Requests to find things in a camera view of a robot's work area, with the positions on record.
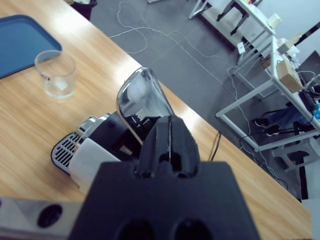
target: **clear drinking glass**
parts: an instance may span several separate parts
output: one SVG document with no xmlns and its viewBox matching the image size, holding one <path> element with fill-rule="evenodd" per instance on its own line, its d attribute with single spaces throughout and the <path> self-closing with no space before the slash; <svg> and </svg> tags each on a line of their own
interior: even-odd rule
<svg viewBox="0 0 320 240">
<path fill-rule="evenodd" d="M 43 79 L 46 94 L 53 98 L 70 97 L 76 88 L 76 62 L 66 53 L 48 50 L 39 53 L 34 64 Z"/>
</svg>

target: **cardboard box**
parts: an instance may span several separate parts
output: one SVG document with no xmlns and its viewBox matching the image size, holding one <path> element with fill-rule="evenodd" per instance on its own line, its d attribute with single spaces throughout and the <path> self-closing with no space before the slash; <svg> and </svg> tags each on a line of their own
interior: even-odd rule
<svg viewBox="0 0 320 240">
<path fill-rule="evenodd" d="M 299 92 L 303 86 L 295 68 L 287 61 L 279 62 L 276 65 L 279 80 L 292 92 Z"/>
</svg>

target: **metal drip grate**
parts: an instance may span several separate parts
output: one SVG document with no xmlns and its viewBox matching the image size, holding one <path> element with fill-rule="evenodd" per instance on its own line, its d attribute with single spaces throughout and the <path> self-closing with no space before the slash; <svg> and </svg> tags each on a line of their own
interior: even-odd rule
<svg viewBox="0 0 320 240">
<path fill-rule="evenodd" d="M 69 173 L 69 163 L 75 154 L 75 146 L 80 135 L 76 132 L 70 133 L 60 142 L 58 142 L 51 152 L 51 160 L 62 171 Z"/>
</svg>

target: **jeans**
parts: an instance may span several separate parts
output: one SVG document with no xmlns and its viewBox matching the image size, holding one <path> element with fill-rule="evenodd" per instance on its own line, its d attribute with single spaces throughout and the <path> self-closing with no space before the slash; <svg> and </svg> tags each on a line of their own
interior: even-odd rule
<svg viewBox="0 0 320 240">
<path fill-rule="evenodd" d="M 278 111 L 268 117 L 268 121 L 271 125 L 279 124 L 281 128 L 292 124 L 293 122 L 299 122 L 303 125 L 310 125 L 311 119 L 306 119 L 295 106 L 289 106 L 281 111 Z"/>
</svg>

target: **wooden table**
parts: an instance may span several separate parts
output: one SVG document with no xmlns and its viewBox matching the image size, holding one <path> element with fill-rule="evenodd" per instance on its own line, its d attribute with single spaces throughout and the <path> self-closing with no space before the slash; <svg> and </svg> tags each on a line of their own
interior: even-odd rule
<svg viewBox="0 0 320 240">
<path fill-rule="evenodd" d="M 62 0 L 1 0 L 0 17 L 15 14 L 33 17 L 75 59 L 77 86 L 58 101 L 46 96 L 34 67 L 0 80 L 0 196 L 83 201 L 51 162 L 51 149 L 88 116 L 114 112 L 119 88 L 140 64 Z M 206 161 L 218 132 L 162 87 Z M 232 167 L 263 239 L 311 237 L 310 213 L 224 137 L 215 160 Z"/>
</svg>

